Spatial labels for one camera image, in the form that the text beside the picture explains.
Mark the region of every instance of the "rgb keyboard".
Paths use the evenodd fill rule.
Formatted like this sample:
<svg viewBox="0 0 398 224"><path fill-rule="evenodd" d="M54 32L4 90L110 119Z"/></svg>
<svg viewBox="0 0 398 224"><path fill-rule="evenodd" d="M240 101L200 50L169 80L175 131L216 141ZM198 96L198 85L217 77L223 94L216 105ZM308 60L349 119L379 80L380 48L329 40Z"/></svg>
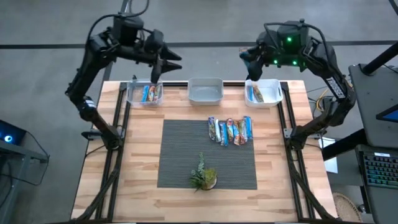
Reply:
<svg viewBox="0 0 398 224"><path fill-rule="evenodd" d="M398 189L398 157L363 155L368 185Z"/></svg>

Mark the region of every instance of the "gray floor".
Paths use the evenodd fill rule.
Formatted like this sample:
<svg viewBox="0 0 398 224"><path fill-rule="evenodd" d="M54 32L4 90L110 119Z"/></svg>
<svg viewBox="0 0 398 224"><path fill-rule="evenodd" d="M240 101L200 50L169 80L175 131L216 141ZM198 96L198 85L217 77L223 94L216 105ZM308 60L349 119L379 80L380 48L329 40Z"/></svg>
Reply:
<svg viewBox="0 0 398 224"><path fill-rule="evenodd" d="M143 2L135 1L134 7L142 8ZM2 0L0 45L81 44L95 19L117 12L121 4L122 0ZM142 18L147 28L162 30L169 42L247 42L255 40L264 22L302 17L321 28L328 40L398 39L398 30L393 29L398 17L387 0L152 0ZM100 23L95 32L110 24L111 20ZM348 73L349 65L366 63L386 48L386 45L335 47L344 73ZM166 73L162 79L242 80L246 71L238 50L174 49L183 57L183 69ZM0 119L31 131L51 154L42 185L24 185L12 215L13 223L69 219L87 145L80 133L90 128L90 124L79 118L63 92L80 66L82 55L80 49L0 50ZM391 64L397 65L398 59ZM126 80L132 74L147 78L149 73L145 66L118 60L110 79ZM300 73L294 68L264 69L263 78L304 80L308 90L325 85L310 72ZM94 99L98 99L101 81L102 74L89 91ZM321 93L322 90L313 91L309 96L317 98ZM358 109L354 108L343 125L328 129L328 136L342 138L361 127ZM333 188L358 198L358 190Z"/></svg>

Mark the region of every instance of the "plant pot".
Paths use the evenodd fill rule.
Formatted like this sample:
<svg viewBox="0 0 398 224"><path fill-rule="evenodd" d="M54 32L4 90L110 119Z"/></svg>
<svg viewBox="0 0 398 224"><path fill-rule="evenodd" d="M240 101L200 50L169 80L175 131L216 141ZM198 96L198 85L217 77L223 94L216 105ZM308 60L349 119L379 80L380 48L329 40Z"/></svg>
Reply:
<svg viewBox="0 0 398 224"><path fill-rule="evenodd" d="M217 184L217 177L216 177L216 179L214 180L214 183L213 183L213 184L211 184L211 185L209 185L209 186L203 186L201 189L202 189L202 190L211 190L211 189L213 189L213 188L216 186L216 184Z"/></svg>

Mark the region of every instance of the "computer monitor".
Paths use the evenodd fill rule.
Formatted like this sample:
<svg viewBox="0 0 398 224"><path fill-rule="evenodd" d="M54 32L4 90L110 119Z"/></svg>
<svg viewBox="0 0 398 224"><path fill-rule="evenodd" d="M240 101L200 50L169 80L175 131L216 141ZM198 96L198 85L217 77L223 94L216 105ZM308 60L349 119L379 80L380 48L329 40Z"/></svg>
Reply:
<svg viewBox="0 0 398 224"><path fill-rule="evenodd" d="M377 114L376 119L398 123L398 105L390 107L387 110Z"/></svg>
<svg viewBox="0 0 398 224"><path fill-rule="evenodd" d="M20 146L25 133L25 130L0 120L0 141Z"/></svg>

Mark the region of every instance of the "wooden table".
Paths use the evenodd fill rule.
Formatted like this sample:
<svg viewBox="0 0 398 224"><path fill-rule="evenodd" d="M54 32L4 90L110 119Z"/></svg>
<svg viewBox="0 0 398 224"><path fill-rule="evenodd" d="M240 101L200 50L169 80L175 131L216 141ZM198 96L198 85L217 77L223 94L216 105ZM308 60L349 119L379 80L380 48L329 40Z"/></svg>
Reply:
<svg viewBox="0 0 398 224"><path fill-rule="evenodd" d="M304 82L288 81L288 84L296 122L305 124L312 119L312 114ZM119 82L104 82L99 99L98 110L109 123L113 120L118 89ZM242 87L225 87L220 106L192 107L186 87L165 87L161 107L131 108L114 222L297 221L277 107L249 108L244 104L243 91ZM227 119L244 115L253 120L257 190L213 189L194 193L193 189L157 188L164 119L207 120L209 116ZM315 140L307 142L317 144ZM88 152L102 144L100 140L90 142ZM319 148L306 146L303 156L312 192L336 217ZM72 218L81 215L98 193L105 157L106 150L101 149L86 158ZM308 217L302 192L300 198L304 217Z"/></svg>

